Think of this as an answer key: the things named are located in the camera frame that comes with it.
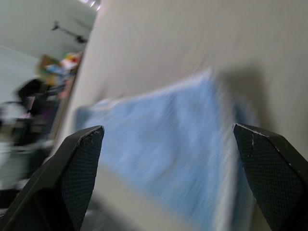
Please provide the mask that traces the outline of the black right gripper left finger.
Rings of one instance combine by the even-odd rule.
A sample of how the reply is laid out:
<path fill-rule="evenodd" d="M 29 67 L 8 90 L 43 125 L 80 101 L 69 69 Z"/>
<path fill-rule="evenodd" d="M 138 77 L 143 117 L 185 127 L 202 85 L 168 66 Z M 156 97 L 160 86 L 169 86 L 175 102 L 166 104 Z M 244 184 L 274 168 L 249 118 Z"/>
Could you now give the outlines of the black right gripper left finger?
<path fill-rule="evenodd" d="M 103 126 L 62 142 L 0 218 L 0 231 L 80 231 L 97 175 Z"/>

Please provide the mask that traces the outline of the colourful clutter pile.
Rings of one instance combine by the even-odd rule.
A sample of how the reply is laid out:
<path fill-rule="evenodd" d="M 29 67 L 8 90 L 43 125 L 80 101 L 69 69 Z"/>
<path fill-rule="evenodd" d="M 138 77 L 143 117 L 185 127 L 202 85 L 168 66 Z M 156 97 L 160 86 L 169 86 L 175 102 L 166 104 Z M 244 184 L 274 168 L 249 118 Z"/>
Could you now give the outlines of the colourful clutter pile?
<path fill-rule="evenodd" d="M 36 67 L 37 76 L 49 86 L 58 86 L 78 72 L 83 52 L 66 53 L 61 60 L 47 54 L 41 56 Z"/>

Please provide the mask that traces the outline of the light blue towel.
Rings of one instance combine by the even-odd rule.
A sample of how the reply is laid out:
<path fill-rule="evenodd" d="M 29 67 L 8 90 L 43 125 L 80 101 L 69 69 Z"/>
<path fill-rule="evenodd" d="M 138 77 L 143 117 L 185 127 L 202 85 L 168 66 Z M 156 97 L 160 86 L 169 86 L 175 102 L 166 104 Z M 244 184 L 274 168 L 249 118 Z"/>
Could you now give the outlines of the light blue towel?
<path fill-rule="evenodd" d="M 100 163 L 201 231 L 249 231 L 255 202 L 233 134 L 257 125 L 251 103 L 206 70 L 142 95 L 75 113 L 104 127 Z"/>

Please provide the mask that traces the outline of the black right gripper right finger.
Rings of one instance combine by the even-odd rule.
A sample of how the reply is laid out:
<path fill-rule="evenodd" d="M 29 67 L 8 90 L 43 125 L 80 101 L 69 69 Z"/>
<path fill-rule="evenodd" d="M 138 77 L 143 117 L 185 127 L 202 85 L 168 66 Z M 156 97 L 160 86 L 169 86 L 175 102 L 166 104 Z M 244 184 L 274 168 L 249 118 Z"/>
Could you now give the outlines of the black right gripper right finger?
<path fill-rule="evenodd" d="M 308 231 L 308 161 L 282 135 L 237 123 L 249 187 L 272 231 Z"/>

